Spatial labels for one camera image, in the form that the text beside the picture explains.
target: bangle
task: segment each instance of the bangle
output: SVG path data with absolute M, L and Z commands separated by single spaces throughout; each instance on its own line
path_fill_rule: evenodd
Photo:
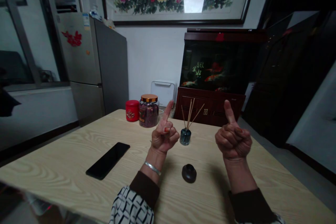
M 156 172 L 159 176 L 161 175 L 161 172 L 156 169 L 153 165 L 151 165 L 150 163 L 148 163 L 147 161 L 144 162 L 144 165 L 147 165 L 149 168 L 151 168 L 154 172 Z

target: jar lid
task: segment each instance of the jar lid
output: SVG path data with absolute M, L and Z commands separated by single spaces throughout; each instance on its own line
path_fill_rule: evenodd
M 126 107 L 139 107 L 138 100 L 129 100 L 126 102 Z
M 141 100 L 143 102 L 156 102 L 158 100 L 158 96 L 155 94 L 143 94 L 141 96 Z

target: black phone screen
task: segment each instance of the black phone screen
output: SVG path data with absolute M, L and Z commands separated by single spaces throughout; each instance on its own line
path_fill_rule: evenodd
M 130 146 L 127 144 L 116 143 L 116 145 L 86 171 L 86 174 L 99 180 L 104 179 L 129 148 Z

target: sleeve cuff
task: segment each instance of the sleeve cuff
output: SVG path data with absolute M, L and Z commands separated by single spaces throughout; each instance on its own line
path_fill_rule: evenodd
M 229 192 L 237 222 L 272 223 L 277 220 L 260 189 L 232 194 Z
M 153 182 L 153 180 L 141 171 L 138 171 L 129 187 L 132 191 L 139 194 L 151 209 L 154 209 L 160 194 L 160 188 Z

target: red canister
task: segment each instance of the red canister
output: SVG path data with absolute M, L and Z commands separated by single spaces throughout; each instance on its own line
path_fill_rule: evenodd
M 139 120 L 139 101 L 129 100 L 126 102 L 126 120 L 130 122 Z

